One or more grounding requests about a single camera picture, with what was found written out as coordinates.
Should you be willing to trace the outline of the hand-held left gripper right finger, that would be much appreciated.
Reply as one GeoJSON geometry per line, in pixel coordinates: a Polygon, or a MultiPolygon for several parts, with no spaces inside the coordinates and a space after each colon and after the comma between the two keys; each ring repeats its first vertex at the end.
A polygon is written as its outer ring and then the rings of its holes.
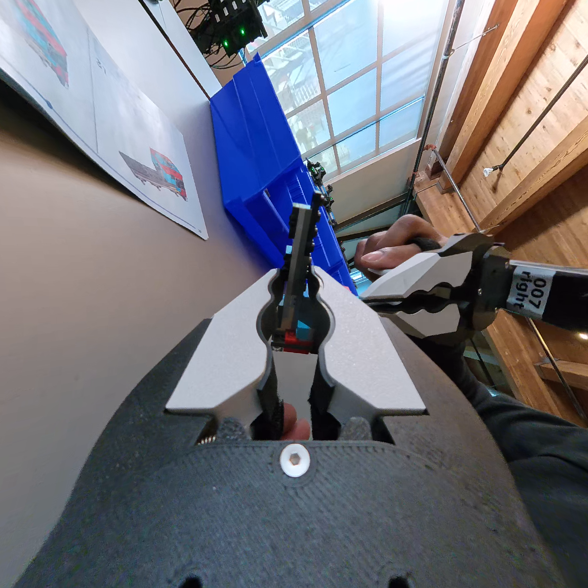
{"type": "Polygon", "coordinates": [[[367,422],[368,439],[391,439],[388,416],[422,416],[426,406],[380,316],[323,269],[316,301],[326,334],[309,396],[314,439],[342,439],[353,418],[367,422]]]}

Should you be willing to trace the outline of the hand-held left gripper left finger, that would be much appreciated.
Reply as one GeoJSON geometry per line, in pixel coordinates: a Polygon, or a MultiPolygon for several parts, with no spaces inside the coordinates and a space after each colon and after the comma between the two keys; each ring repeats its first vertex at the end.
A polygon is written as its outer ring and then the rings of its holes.
{"type": "Polygon", "coordinates": [[[280,439],[282,401],[271,349],[282,281],[270,270],[214,314],[166,410],[227,417],[256,439],[280,439]]]}

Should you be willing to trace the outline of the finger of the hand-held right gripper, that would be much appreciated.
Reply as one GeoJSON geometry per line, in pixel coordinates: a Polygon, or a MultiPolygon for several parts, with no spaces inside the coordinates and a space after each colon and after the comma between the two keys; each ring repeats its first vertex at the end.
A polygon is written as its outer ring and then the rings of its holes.
{"type": "Polygon", "coordinates": [[[440,285],[458,288],[472,267],[473,252],[441,256],[416,254],[398,267],[386,270],[362,294],[362,300],[403,300],[416,292],[430,292],[440,285]]]}
{"type": "Polygon", "coordinates": [[[390,320],[395,327],[416,339],[459,339],[460,308],[449,304],[438,312],[425,309],[408,313],[400,304],[374,302],[373,310],[390,320]]]}

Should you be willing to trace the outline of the toy brick truck model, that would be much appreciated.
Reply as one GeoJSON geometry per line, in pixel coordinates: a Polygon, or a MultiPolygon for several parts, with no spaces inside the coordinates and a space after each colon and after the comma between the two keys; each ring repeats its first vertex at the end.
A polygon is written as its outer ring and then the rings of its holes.
{"type": "Polygon", "coordinates": [[[309,205],[293,205],[289,220],[292,248],[271,284],[272,346],[285,352],[316,355],[329,331],[329,315],[319,299],[320,283],[312,264],[324,204],[324,195],[315,189],[309,205]]]}

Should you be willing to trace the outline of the blue plastic bin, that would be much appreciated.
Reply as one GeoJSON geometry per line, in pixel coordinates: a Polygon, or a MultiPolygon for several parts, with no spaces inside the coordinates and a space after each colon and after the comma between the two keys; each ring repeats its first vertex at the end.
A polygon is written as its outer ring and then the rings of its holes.
{"type": "Polygon", "coordinates": [[[291,245],[294,203],[317,187],[307,170],[262,59],[255,56],[210,100],[225,210],[272,268],[291,245]]]}

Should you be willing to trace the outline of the person's right forearm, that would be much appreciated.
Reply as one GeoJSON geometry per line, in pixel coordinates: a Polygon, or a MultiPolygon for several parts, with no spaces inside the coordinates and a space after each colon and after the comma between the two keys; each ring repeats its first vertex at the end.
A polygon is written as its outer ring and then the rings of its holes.
{"type": "Polygon", "coordinates": [[[410,338],[461,390],[498,445],[569,587],[587,587],[587,430],[503,394],[470,370],[465,346],[410,338]]]}

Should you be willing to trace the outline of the grey desk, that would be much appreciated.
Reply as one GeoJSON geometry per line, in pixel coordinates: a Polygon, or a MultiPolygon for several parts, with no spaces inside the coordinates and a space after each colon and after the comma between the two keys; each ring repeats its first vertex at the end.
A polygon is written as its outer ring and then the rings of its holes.
{"type": "Polygon", "coordinates": [[[209,239],[137,200],[1,88],[1,587],[42,546],[126,396],[269,269],[224,211],[207,97],[220,83],[191,39],[166,39],[139,1],[75,5],[182,133],[209,239]]]}

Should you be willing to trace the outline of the person's right hand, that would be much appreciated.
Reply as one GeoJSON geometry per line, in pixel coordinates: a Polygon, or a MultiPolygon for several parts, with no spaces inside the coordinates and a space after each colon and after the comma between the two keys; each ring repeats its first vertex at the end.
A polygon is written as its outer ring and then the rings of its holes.
{"type": "Polygon", "coordinates": [[[387,231],[378,232],[361,240],[356,246],[355,267],[371,282],[379,275],[374,270],[394,269],[421,252],[415,238],[426,238],[445,246],[448,237],[430,223],[415,215],[403,215],[387,231]]]}

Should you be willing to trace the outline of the person's left hand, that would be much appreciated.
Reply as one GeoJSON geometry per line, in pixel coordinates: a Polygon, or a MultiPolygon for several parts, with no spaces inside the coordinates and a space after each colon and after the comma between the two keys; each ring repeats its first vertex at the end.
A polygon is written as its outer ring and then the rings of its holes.
{"type": "Polygon", "coordinates": [[[293,405],[283,403],[283,432],[281,440],[309,440],[311,437],[311,424],[307,419],[298,419],[293,405]]]}

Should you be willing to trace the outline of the thin metal rod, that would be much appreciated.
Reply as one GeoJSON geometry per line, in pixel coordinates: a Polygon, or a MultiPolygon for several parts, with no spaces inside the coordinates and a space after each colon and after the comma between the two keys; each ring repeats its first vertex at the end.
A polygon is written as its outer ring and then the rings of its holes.
{"type": "MultiPolygon", "coordinates": [[[[475,217],[473,216],[470,208],[468,207],[464,197],[462,196],[459,187],[457,186],[456,182],[454,181],[454,179],[452,178],[450,172],[447,170],[447,167],[445,165],[445,162],[443,161],[442,157],[440,156],[436,145],[434,144],[427,144],[426,147],[424,148],[427,151],[432,151],[434,157],[437,159],[437,161],[439,162],[440,166],[442,167],[443,172],[446,173],[447,177],[449,178],[450,184],[452,185],[453,188],[453,192],[457,193],[460,202],[462,203],[462,205],[465,207],[466,212],[468,214],[468,216],[470,217],[470,219],[472,220],[474,227],[481,232],[481,227],[478,223],[478,221],[475,219],[475,217]]],[[[557,364],[556,359],[554,358],[553,354],[551,353],[547,343],[545,342],[545,340],[543,339],[543,336],[540,334],[539,329],[537,328],[537,326],[535,325],[534,321],[528,317],[527,315],[525,315],[525,319],[529,325],[529,327],[531,328],[533,334],[535,335],[536,339],[539,341],[541,347],[543,348],[545,355],[548,358],[548,363],[551,365],[552,367],[552,371],[555,373],[555,375],[557,376],[557,378],[559,379],[560,383],[562,384],[566,394],[568,395],[574,409],[576,410],[577,414],[579,415],[579,417],[582,419],[582,421],[584,423],[587,423],[587,416],[584,413],[584,409],[582,408],[580,402],[577,400],[577,397],[575,395],[575,393],[573,392],[573,390],[571,389],[571,387],[569,386],[568,382],[566,381],[566,379],[564,378],[563,373],[561,372],[559,365],[557,364]]]]}

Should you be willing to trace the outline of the black rod spot lamp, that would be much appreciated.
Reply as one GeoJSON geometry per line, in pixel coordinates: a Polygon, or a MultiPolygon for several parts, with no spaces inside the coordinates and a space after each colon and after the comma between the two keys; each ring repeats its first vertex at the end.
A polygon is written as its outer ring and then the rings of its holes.
{"type": "Polygon", "coordinates": [[[511,150],[507,157],[504,158],[504,161],[498,165],[492,167],[486,167],[483,169],[483,176],[487,178],[494,172],[501,172],[504,167],[511,161],[511,159],[515,156],[515,154],[519,151],[519,149],[525,144],[526,140],[531,136],[534,130],[540,125],[540,123],[545,119],[547,114],[553,109],[556,103],[562,98],[564,93],[570,87],[570,85],[578,78],[578,76],[583,72],[583,70],[587,66],[587,56],[583,58],[580,62],[578,67],[575,71],[570,75],[568,80],[563,84],[563,86],[558,90],[555,94],[553,99],[548,103],[548,105],[543,109],[541,114],[537,117],[537,119],[531,124],[531,126],[527,129],[524,136],[519,140],[516,146],[511,150]]]}

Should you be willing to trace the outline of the large grid window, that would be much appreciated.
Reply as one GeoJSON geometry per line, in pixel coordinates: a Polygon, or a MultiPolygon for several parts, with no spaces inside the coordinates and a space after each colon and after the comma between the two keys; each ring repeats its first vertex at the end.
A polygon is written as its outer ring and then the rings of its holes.
{"type": "Polygon", "coordinates": [[[327,177],[414,143],[449,1],[266,1],[259,55],[306,160],[327,177]]]}

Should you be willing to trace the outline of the open instruction booklet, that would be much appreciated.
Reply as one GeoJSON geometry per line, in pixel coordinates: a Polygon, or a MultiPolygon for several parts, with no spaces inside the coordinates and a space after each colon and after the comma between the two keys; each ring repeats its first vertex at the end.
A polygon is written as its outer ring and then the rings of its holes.
{"type": "Polygon", "coordinates": [[[1,79],[141,201],[209,238],[182,134],[72,1],[1,1],[1,79]]]}

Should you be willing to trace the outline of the black equipment box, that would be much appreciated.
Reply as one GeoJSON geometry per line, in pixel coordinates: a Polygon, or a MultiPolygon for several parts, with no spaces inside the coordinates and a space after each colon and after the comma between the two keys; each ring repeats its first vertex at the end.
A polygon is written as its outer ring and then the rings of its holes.
{"type": "Polygon", "coordinates": [[[268,33],[259,11],[259,1],[209,1],[202,6],[203,18],[189,30],[203,55],[224,51],[234,56],[247,44],[268,33]]]}

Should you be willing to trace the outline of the black metal frame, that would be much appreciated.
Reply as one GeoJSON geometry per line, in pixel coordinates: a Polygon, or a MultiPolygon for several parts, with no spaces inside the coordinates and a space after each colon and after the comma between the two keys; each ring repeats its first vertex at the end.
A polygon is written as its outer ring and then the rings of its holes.
{"type": "Polygon", "coordinates": [[[364,212],[345,219],[335,227],[334,234],[338,242],[362,239],[386,229],[400,216],[399,210],[404,206],[408,195],[401,194],[378,204],[364,212]]]}

